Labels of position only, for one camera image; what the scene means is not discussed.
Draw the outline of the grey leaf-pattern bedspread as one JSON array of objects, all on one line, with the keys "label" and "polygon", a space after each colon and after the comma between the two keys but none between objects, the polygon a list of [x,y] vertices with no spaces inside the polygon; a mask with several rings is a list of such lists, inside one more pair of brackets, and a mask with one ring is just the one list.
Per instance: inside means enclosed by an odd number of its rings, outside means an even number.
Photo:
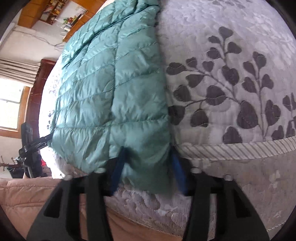
[{"label": "grey leaf-pattern bedspread", "polygon": [[[230,175],[270,240],[295,240],[295,24],[279,1],[157,1],[154,25],[166,77],[170,150],[194,170]],[[61,56],[43,93],[39,132],[51,124]],[[53,178],[87,175],[50,146]],[[148,228],[183,236],[192,202],[177,188],[151,193],[120,181],[108,208]]]}]

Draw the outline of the wooden wall shelf cabinet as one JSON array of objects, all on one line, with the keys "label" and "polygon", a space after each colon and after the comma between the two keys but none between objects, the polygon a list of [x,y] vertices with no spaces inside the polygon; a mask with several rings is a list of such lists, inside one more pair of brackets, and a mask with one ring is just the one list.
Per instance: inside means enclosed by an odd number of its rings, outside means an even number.
[{"label": "wooden wall shelf cabinet", "polygon": [[29,1],[22,8],[18,26],[32,29],[41,24],[41,29],[58,30],[63,42],[86,24],[103,6],[105,1]]}]

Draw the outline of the dark red wooden headboard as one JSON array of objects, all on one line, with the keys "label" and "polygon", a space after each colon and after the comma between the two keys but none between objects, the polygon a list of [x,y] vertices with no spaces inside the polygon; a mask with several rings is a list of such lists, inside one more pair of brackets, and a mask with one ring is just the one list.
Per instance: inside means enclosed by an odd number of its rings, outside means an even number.
[{"label": "dark red wooden headboard", "polygon": [[39,138],[39,113],[42,100],[42,93],[47,78],[55,64],[56,62],[52,60],[41,60],[35,82],[29,93],[26,112],[26,123],[28,123],[33,129],[33,139]]}]

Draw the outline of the striped window curtain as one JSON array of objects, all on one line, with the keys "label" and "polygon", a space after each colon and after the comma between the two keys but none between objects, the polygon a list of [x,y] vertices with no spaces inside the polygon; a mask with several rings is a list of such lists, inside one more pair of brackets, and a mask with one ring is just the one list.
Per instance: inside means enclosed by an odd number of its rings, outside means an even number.
[{"label": "striped window curtain", "polygon": [[0,60],[0,75],[3,79],[18,81],[27,87],[33,87],[40,64],[30,64],[9,59]]}]

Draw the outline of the teal quilted down jacket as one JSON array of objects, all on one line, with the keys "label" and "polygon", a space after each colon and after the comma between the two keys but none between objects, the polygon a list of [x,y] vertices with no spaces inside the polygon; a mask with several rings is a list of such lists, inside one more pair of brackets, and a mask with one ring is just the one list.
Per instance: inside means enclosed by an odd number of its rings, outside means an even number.
[{"label": "teal quilted down jacket", "polygon": [[128,150],[122,181],[170,190],[166,77],[154,25],[157,1],[114,1],[68,41],[50,146],[91,173]]}]

